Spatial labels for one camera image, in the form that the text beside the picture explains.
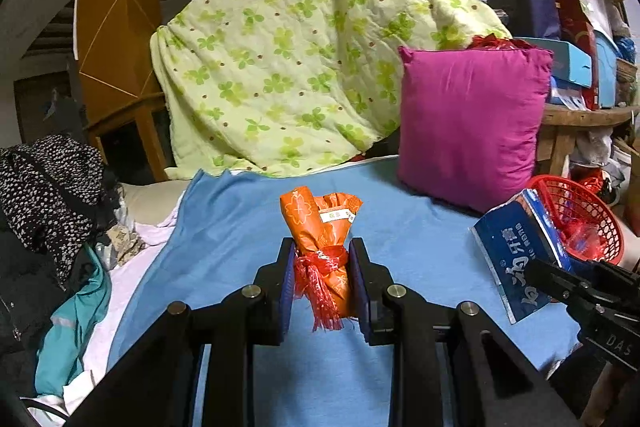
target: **white wall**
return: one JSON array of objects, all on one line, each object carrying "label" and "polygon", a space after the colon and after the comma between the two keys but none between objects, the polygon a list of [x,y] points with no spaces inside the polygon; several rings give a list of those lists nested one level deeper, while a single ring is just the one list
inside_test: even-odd
[{"label": "white wall", "polygon": [[20,142],[20,129],[15,114],[14,83],[0,82],[0,147],[11,147]]},{"label": "white wall", "polygon": [[18,117],[15,112],[14,82],[21,78],[66,71],[73,55],[50,54],[25,57],[13,68],[0,74],[0,147],[21,143]]},{"label": "white wall", "polygon": [[638,0],[625,0],[626,17],[629,19],[631,38],[636,44],[636,53],[640,54],[640,3]]}]

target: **teal jacket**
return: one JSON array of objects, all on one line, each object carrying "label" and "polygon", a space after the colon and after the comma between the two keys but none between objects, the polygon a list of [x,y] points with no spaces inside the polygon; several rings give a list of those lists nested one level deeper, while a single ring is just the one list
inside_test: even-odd
[{"label": "teal jacket", "polygon": [[53,315],[53,326],[38,352],[36,392],[62,397],[62,387],[82,373],[82,354],[94,329],[107,314],[111,280],[89,245],[84,245],[95,270],[82,289]]}]

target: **pile of clothes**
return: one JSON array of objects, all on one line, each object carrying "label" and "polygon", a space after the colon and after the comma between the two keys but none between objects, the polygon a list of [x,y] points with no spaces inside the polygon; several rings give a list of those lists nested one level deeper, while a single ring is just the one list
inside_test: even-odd
[{"label": "pile of clothes", "polygon": [[70,136],[0,149],[0,381],[21,397],[62,396],[82,372],[111,295],[98,254],[142,247],[122,240],[121,201],[100,153]]}]

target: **orange wrapped package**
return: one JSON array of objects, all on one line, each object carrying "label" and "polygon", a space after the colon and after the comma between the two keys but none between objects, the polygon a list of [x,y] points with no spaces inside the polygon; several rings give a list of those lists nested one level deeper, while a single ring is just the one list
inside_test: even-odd
[{"label": "orange wrapped package", "polygon": [[318,326],[339,330],[341,319],[352,315],[344,242],[361,206],[359,198],[343,192],[315,198],[308,187],[280,197],[282,215],[298,247],[296,296],[309,299],[314,331]]}]

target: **wooden table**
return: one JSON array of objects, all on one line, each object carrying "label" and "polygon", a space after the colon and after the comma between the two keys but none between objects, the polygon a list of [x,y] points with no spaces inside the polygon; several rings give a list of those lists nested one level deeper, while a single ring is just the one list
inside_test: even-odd
[{"label": "wooden table", "polygon": [[632,113],[639,111],[638,106],[572,111],[547,103],[538,132],[536,172],[561,176],[564,159],[574,151],[575,137],[579,132],[620,125],[631,120]]}]

